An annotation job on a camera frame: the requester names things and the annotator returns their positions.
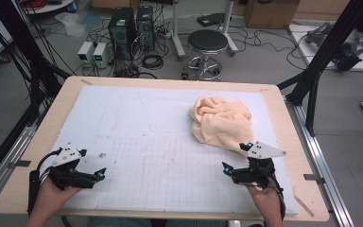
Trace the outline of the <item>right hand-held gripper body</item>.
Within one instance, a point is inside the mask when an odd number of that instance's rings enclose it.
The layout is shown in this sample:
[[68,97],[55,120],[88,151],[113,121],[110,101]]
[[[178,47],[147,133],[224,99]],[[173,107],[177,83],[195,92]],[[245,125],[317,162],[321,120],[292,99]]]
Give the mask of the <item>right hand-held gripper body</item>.
[[264,144],[262,142],[253,143],[253,147],[247,153],[248,166],[233,169],[231,176],[234,183],[256,183],[257,186],[265,189],[269,183],[280,189],[276,180],[275,165],[273,158],[286,156],[286,152],[279,148]]

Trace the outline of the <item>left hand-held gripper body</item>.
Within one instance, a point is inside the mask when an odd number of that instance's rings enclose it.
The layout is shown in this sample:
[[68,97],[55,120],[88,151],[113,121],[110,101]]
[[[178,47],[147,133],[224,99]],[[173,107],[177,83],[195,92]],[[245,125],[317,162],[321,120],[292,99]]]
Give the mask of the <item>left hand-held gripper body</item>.
[[68,143],[59,149],[58,157],[49,168],[48,177],[60,190],[65,187],[92,188],[95,184],[94,174],[77,171],[82,158],[78,153],[79,150]]

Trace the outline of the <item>beige towel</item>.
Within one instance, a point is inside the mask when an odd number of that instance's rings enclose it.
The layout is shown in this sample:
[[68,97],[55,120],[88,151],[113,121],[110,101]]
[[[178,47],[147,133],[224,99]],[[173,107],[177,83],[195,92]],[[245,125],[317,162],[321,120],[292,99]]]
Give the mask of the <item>beige towel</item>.
[[199,97],[189,115],[193,120],[192,133],[199,142],[247,156],[239,144],[251,142],[254,135],[251,112],[242,101]]

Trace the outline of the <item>person's left hand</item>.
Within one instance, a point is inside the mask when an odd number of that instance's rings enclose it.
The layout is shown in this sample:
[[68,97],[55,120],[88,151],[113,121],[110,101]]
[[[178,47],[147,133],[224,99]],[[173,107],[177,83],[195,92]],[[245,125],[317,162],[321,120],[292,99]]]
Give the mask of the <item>person's left hand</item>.
[[40,186],[32,215],[51,217],[80,191],[81,188],[78,187],[65,187],[60,190],[50,178],[46,178]]

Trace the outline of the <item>person's right hand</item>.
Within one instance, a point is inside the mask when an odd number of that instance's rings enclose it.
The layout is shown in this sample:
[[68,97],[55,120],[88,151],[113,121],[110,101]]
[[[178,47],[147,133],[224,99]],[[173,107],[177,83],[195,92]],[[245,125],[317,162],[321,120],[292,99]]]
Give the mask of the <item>person's right hand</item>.
[[252,184],[246,185],[252,200],[260,214],[265,217],[266,215],[280,216],[281,203],[279,195],[273,187],[259,190]]

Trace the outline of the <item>white grid mat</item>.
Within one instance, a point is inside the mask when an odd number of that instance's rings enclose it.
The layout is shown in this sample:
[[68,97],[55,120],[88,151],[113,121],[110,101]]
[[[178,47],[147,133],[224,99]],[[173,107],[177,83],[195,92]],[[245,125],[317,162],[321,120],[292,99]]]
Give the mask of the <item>white grid mat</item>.
[[66,203],[68,209],[257,215],[243,185],[223,172],[247,166],[242,155],[200,143],[188,113],[211,90],[85,86],[54,144],[86,152],[77,169],[105,171],[103,181]]

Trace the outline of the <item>white power supply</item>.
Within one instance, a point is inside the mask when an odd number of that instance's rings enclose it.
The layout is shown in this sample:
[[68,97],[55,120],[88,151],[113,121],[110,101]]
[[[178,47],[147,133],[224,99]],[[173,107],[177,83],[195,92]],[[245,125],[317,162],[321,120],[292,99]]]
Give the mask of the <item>white power supply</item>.
[[106,68],[109,64],[110,52],[107,43],[98,43],[94,52],[95,64],[98,68]]
[[79,59],[87,65],[92,65],[94,60],[94,44],[92,42],[84,42],[78,51]]

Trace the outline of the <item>black round stool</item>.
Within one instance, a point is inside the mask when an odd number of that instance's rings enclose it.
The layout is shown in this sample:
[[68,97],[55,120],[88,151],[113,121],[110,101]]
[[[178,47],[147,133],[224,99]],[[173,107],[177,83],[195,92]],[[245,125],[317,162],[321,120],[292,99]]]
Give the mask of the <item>black round stool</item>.
[[220,80],[222,65],[213,56],[226,51],[228,40],[225,35],[209,29],[196,30],[188,36],[187,44],[198,55],[184,66],[181,78]]

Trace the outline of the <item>white floor board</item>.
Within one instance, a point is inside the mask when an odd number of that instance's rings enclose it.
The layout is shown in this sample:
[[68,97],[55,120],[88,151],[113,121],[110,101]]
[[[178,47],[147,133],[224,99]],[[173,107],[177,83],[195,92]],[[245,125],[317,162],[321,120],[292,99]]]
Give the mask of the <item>white floor board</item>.
[[[313,60],[315,54],[319,49],[315,44],[308,44],[305,41],[305,36],[307,32],[314,29],[316,29],[315,26],[289,26],[289,31],[292,34],[293,39],[297,42],[302,57],[307,64],[309,64]],[[359,55],[359,59],[360,62],[351,69],[351,72],[363,72],[363,54]]]

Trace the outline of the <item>white metal table leg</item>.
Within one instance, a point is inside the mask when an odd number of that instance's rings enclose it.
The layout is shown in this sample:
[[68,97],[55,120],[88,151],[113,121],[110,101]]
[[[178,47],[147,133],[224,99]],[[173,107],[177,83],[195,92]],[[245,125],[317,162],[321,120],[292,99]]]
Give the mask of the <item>white metal table leg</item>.
[[221,33],[226,37],[226,39],[228,41],[228,49],[229,49],[230,55],[232,57],[238,51],[237,46],[235,45],[233,39],[229,35],[229,26],[230,26],[230,21],[231,21],[231,18],[232,18],[233,4],[234,4],[234,0],[226,0],[226,8],[225,8],[225,12],[224,12],[223,27],[221,29]]
[[177,52],[178,60],[181,61],[185,58],[185,52],[182,47],[182,42],[179,37],[179,23],[178,23],[178,4],[179,0],[172,0],[172,31],[171,38]]

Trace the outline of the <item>large black computer tower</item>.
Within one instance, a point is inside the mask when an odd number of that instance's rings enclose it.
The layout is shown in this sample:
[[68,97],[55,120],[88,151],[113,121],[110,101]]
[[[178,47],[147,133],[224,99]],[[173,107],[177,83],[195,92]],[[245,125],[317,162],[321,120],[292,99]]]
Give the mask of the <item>large black computer tower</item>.
[[132,8],[116,8],[108,25],[112,49],[117,60],[130,60],[132,43],[137,37]]

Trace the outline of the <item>clear plastic bag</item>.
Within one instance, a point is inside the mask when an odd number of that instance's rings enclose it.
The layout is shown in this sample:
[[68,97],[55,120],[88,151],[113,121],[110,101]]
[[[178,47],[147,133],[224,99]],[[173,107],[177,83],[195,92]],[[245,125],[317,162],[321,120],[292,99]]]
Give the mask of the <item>clear plastic bag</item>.
[[70,37],[81,37],[101,25],[101,18],[90,11],[81,13],[62,12],[55,19],[64,24],[65,32]]

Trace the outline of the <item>black flat box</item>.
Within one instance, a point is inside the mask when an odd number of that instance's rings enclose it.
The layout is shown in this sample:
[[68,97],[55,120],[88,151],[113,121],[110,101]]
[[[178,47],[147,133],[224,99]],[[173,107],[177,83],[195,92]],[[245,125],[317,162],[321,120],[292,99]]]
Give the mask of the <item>black flat box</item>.
[[198,17],[197,22],[204,27],[213,26],[222,23],[224,21],[224,17],[224,13],[212,13]]

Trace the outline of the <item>cardboard box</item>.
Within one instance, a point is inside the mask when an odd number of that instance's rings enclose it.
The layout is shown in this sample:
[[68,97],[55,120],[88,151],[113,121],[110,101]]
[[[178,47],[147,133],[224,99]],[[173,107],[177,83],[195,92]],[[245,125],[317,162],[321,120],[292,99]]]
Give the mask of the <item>cardboard box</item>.
[[244,19],[251,28],[286,29],[301,0],[248,0]]

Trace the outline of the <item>slim black computer tower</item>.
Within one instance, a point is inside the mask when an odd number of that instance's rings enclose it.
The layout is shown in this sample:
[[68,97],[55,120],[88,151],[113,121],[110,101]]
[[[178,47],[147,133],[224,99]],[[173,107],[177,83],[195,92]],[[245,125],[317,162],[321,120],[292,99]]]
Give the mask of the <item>slim black computer tower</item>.
[[154,45],[154,24],[153,6],[140,6],[137,10],[136,25],[140,45],[144,50],[153,51]]

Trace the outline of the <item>round white table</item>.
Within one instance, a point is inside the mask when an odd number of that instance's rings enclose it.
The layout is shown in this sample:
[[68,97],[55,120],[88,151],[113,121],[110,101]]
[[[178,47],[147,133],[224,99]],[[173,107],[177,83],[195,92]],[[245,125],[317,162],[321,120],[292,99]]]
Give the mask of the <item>round white table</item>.
[[41,14],[59,9],[75,12],[78,7],[75,0],[27,0],[22,9],[29,14]]

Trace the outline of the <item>grey metal bracket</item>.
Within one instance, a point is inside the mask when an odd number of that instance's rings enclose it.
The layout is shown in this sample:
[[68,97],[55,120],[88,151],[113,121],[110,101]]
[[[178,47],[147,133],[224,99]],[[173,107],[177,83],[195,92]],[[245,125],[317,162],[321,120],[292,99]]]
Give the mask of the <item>grey metal bracket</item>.
[[31,163],[31,161],[19,160],[17,162],[10,163],[9,168],[15,168],[17,166],[28,167],[30,165],[30,163]]
[[318,176],[316,174],[304,174],[303,176],[307,181],[314,181],[317,184],[324,184],[325,183],[325,180],[322,177],[320,177],[320,176]]

